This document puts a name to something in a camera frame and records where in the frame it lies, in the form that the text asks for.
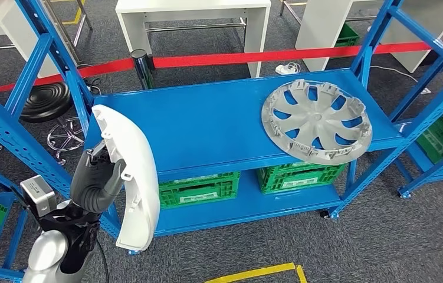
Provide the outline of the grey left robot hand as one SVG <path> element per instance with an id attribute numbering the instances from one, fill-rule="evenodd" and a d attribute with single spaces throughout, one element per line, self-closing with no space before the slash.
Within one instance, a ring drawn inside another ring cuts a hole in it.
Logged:
<path id="1" fill-rule="evenodd" d="M 102 213 L 119 194 L 124 180 L 124 159 L 110 160 L 104 141 L 86 149 L 80 157 L 70 185 L 70 198 L 82 209 Z"/>

